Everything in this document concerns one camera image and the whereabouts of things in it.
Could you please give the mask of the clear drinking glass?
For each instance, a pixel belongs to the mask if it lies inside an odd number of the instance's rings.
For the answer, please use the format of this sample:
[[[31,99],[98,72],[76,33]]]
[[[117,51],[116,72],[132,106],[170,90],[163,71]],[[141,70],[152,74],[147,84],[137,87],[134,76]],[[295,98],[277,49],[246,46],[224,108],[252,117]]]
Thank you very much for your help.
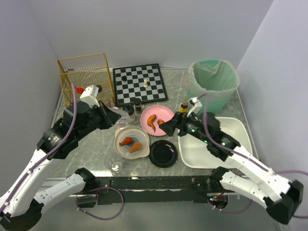
[[[123,169],[123,158],[117,153],[111,153],[105,157],[104,164],[111,172],[119,173]]]

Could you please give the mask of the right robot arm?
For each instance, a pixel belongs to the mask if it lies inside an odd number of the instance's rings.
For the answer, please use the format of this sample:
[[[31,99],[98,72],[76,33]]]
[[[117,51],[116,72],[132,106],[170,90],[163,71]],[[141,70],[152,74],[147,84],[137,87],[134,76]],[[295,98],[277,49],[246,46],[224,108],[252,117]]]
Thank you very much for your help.
[[[217,167],[211,174],[211,183],[225,190],[243,195],[265,208],[277,222],[288,224],[303,200],[304,185],[289,180],[267,167],[250,154],[235,138],[220,129],[220,121],[213,113],[204,113],[202,120],[195,113],[175,113],[159,126],[168,136],[178,130],[178,136],[187,134],[206,144],[216,158],[235,168],[245,177]]]

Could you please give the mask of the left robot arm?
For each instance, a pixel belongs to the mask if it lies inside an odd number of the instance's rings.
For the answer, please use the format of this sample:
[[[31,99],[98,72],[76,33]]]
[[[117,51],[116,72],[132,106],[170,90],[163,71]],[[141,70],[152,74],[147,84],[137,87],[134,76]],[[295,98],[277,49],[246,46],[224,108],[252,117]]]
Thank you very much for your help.
[[[95,176],[84,167],[46,190],[40,188],[81,139],[97,129],[111,128],[120,119],[122,115],[104,104],[90,107],[77,102],[66,108],[63,117],[43,134],[20,177],[0,198],[1,226],[7,231],[28,231],[43,213],[63,199],[92,190]]]

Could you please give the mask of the beige bowl with handles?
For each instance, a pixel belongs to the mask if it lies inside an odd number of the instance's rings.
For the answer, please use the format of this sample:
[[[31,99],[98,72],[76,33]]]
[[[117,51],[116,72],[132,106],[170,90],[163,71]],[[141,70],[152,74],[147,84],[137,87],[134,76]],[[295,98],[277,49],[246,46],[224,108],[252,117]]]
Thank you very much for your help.
[[[119,128],[115,132],[115,151],[127,160],[147,157],[150,153],[149,136],[139,127]]]

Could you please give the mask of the clear faceted glass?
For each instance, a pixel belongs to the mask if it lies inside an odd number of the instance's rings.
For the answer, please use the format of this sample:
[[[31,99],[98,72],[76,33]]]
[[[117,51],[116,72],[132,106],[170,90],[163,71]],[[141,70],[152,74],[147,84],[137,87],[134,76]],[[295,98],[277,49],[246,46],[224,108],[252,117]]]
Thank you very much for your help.
[[[120,118],[115,123],[115,126],[118,126],[118,127],[126,126],[129,122],[129,114],[123,110],[116,110],[116,113],[120,115]]]

